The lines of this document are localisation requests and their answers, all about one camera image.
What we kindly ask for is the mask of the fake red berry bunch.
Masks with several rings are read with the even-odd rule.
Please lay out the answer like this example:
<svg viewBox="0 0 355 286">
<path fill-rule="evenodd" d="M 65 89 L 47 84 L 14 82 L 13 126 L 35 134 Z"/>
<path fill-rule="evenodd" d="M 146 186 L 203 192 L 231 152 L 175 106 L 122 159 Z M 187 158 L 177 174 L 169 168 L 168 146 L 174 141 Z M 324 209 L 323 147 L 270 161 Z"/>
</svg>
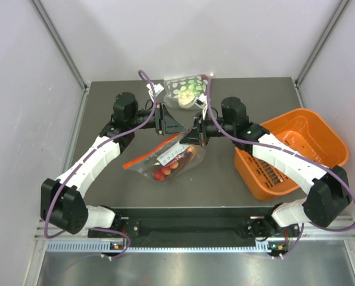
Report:
<svg viewBox="0 0 355 286">
<path fill-rule="evenodd" d="M 177 176 L 180 168 L 179 162 L 172 162 L 166 166 L 162 166 L 161 164 L 155 164 L 152 167 L 152 178 L 155 181 L 168 181 Z"/>
</svg>

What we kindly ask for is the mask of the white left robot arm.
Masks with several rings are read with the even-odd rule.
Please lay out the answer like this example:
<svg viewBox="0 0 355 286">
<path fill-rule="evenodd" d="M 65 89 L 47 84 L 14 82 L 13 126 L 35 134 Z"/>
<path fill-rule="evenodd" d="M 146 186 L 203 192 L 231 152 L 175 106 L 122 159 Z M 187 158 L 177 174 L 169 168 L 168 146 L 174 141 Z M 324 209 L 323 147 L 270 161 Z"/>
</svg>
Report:
<svg viewBox="0 0 355 286">
<path fill-rule="evenodd" d="M 87 152 L 58 178 L 42 183 L 41 218 L 45 221 L 46 238 L 52 237 L 49 225 L 69 234 L 92 228 L 101 228 L 112 237 L 120 233 L 122 222 L 115 212 L 108 207 L 86 205 L 84 196 L 99 174 L 129 146 L 139 129 L 154 129 L 159 135 L 187 130 L 165 104 L 152 100 L 151 109 L 140 110 L 134 94 L 118 94 L 110 121 Z"/>
</svg>

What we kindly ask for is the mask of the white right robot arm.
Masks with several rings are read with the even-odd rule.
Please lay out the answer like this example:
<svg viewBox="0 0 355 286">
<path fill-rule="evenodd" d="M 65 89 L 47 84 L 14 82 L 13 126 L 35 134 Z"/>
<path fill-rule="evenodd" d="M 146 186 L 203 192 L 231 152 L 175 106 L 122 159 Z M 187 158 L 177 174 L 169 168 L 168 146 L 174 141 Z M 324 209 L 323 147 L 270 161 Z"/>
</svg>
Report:
<svg viewBox="0 0 355 286">
<path fill-rule="evenodd" d="M 272 165 L 304 191 L 305 199 L 273 208 L 264 224 L 270 235 L 280 235 L 287 226 L 307 222 L 326 229 L 350 205 L 348 176 L 341 166 L 326 167 L 284 145 L 266 128 L 249 120 L 245 104 L 237 97 L 223 99 L 221 111 L 221 117 L 216 117 L 210 107 L 206 113 L 197 114 L 192 129 L 180 143 L 205 146 L 210 138 L 225 136 L 238 149 Z"/>
</svg>

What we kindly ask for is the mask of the fake orange-purple fruit slice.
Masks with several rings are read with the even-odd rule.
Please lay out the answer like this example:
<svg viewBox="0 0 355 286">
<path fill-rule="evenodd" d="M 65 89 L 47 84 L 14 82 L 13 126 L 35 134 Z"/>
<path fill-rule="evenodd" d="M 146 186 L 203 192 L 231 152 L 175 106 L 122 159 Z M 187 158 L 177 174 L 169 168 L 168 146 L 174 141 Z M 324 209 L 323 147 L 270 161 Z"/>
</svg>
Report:
<svg viewBox="0 0 355 286">
<path fill-rule="evenodd" d="M 189 146 L 184 152 L 182 152 L 179 156 L 178 163 L 179 164 L 188 164 L 192 163 L 201 153 L 203 152 L 203 148 L 192 145 Z"/>
</svg>

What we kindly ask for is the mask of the clear orange-zip bag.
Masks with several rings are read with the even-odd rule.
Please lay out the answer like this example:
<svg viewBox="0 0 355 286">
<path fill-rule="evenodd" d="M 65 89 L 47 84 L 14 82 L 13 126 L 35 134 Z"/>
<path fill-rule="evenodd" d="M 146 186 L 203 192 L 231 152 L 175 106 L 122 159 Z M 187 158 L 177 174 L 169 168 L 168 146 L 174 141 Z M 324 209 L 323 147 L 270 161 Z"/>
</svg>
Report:
<svg viewBox="0 0 355 286">
<path fill-rule="evenodd" d="M 182 139 L 184 135 L 184 133 L 177 133 L 168 137 L 152 151 L 124 164 L 123 168 L 125 170 L 137 172 L 138 174 L 148 179 L 154 180 L 152 178 L 152 167 L 155 164 L 161 164 L 162 166 L 166 166 L 169 163 L 176 161 L 178 162 L 180 157 L 179 155 L 184 152 L 189 146 L 191 146 L 179 143 L 180 139 Z M 203 161 L 204 156 L 206 155 L 205 148 L 202 148 L 203 152 L 192 163 L 181 164 L 177 176 L 175 176 L 171 180 L 164 181 L 164 183 L 174 180 L 180 174 L 185 173 L 199 165 Z"/>
</svg>

